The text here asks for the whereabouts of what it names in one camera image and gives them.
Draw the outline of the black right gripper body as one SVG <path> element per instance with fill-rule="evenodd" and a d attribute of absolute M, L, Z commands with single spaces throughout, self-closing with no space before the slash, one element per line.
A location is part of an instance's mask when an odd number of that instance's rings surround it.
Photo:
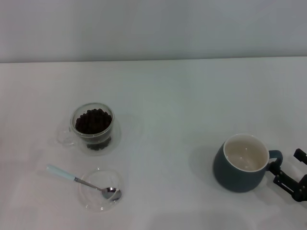
<path fill-rule="evenodd" d="M 307 175 L 305 174 L 299 182 L 295 182 L 292 198 L 297 202 L 307 200 Z"/>

